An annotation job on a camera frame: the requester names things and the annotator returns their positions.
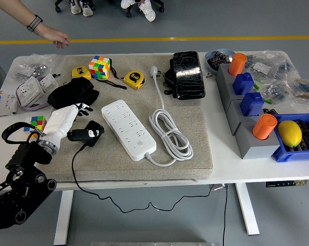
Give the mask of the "person's left hand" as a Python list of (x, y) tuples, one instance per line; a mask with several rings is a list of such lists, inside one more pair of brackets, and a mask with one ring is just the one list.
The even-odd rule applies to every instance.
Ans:
[(38, 24), (34, 29), (34, 33), (45, 40), (51, 41), (57, 48), (64, 48), (70, 44), (69, 37), (66, 33), (48, 27), (43, 23)]

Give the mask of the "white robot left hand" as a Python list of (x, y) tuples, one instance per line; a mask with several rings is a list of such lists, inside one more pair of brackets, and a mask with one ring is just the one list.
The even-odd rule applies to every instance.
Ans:
[(39, 145), (49, 154), (55, 155), (59, 151), (60, 141), (67, 136), (76, 117), (89, 115), (89, 111), (92, 112), (93, 109), (84, 103), (73, 104), (53, 111), (43, 130)]

